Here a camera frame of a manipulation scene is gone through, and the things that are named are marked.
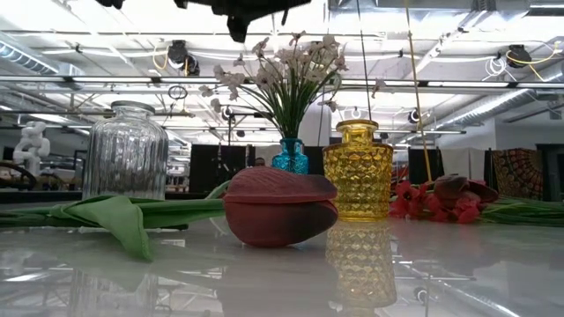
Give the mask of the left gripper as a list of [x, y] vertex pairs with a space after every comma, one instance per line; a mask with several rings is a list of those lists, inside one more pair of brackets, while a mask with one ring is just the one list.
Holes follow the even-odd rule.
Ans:
[[247, 38], [249, 18], [261, 18], [272, 13], [288, 11], [294, 7], [310, 4], [311, 0], [174, 0], [178, 8], [186, 9], [188, 4], [211, 7], [215, 15], [228, 16], [226, 25], [235, 42]]

